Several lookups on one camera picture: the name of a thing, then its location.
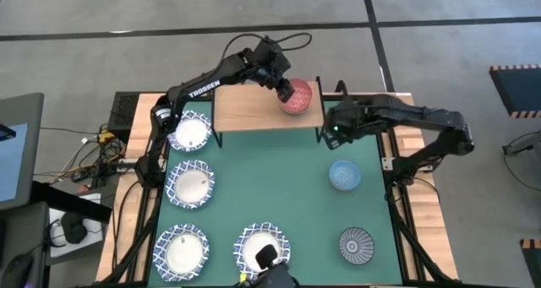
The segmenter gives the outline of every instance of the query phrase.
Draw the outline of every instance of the blue bowl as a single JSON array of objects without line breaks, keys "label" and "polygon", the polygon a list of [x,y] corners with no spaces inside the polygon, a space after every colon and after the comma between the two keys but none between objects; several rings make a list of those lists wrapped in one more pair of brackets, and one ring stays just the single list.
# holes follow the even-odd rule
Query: blue bowl
[{"label": "blue bowl", "polygon": [[361,170],[354,162],[337,160],[329,170],[329,178],[333,187],[340,191],[350,191],[361,182]]}]

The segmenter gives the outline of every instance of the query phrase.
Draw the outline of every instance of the white plate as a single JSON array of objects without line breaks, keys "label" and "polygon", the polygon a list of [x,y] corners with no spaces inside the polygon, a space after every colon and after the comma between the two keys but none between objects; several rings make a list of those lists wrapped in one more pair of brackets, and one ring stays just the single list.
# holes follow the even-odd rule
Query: white plate
[{"label": "white plate", "polygon": [[210,134],[210,120],[205,114],[183,111],[177,129],[167,135],[167,139],[172,148],[191,152],[205,146]]},{"label": "white plate", "polygon": [[192,224],[175,225],[158,238],[152,262],[165,281],[191,280],[198,276],[209,258],[209,242]]},{"label": "white plate", "polygon": [[195,209],[210,199],[214,185],[214,172],[209,165],[201,160],[187,160],[167,174],[165,189],[172,204]]},{"label": "white plate", "polygon": [[233,245],[233,256],[237,267],[241,273],[248,276],[249,280],[255,280],[257,275],[263,271],[257,263],[255,255],[269,244],[278,253],[274,264],[282,261],[289,262],[291,256],[289,241],[278,227],[269,222],[252,224],[247,227]]}]

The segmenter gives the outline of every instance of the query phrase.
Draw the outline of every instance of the patterned bowl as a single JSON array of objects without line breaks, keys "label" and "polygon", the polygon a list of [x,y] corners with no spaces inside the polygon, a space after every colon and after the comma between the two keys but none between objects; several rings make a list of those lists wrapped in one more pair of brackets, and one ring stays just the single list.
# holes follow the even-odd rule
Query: patterned bowl
[{"label": "patterned bowl", "polygon": [[348,228],[340,235],[340,254],[351,264],[363,265],[374,256],[374,240],[362,228]]},{"label": "patterned bowl", "polygon": [[312,102],[312,88],[302,79],[289,79],[289,82],[295,89],[295,92],[286,103],[278,101],[278,105],[288,114],[302,114],[310,108],[310,103]]}]

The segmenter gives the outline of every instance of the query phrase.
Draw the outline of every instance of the gray floor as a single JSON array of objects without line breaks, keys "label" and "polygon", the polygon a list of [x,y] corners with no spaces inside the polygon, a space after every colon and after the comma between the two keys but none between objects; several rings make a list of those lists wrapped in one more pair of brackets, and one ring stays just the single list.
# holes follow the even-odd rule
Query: gray floor
[{"label": "gray floor", "polygon": [[[541,0],[373,0],[380,21],[541,15]],[[0,35],[155,30],[255,24],[366,21],[363,0],[2,0]],[[287,56],[287,77],[321,76],[327,90],[382,91],[369,29],[314,30],[312,45]],[[290,32],[269,33],[280,37]],[[46,95],[43,125],[94,131],[118,90],[166,90],[213,68],[234,34],[0,42],[0,97]],[[541,238],[541,193],[506,171],[501,145],[539,128],[510,119],[488,66],[541,63],[541,24],[439,26],[381,30],[396,91],[419,105],[461,111],[476,150],[448,158],[435,173],[460,277],[469,283],[533,286],[518,241]],[[247,39],[231,51],[254,46]],[[425,135],[434,138],[432,133]],[[57,171],[81,135],[43,131],[36,172]],[[510,160],[541,187],[530,154]],[[62,188],[74,192],[78,186]],[[52,267],[51,287],[93,281],[99,253]]]}]

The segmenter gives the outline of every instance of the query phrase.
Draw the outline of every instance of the green mat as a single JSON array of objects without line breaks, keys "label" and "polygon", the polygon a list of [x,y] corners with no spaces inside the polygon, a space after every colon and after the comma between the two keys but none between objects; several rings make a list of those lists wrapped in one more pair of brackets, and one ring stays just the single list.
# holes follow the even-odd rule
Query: green mat
[{"label": "green mat", "polygon": [[[335,102],[326,102],[325,107]],[[185,110],[210,117],[210,102],[187,104]],[[233,285],[239,271],[233,243],[255,222],[278,226],[291,243],[290,273],[301,285],[401,284],[380,155],[375,137],[339,149],[316,142],[313,128],[224,133],[223,148],[214,138],[195,152],[171,150],[167,170],[181,160],[206,162],[216,174],[212,198],[202,207],[185,210],[164,194],[158,236],[182,223],[198,226],[210,243],[210,255],[199,277],[182,285]],[[335,160],[355,161],[362,172],[351,192],[334,189],[329,169]],[[372,260],[356,266],[340,254],[338,239],[348,227],[364,228],[373,238]],[[178,285],[161,279],[152,264],[149,287]]]}]

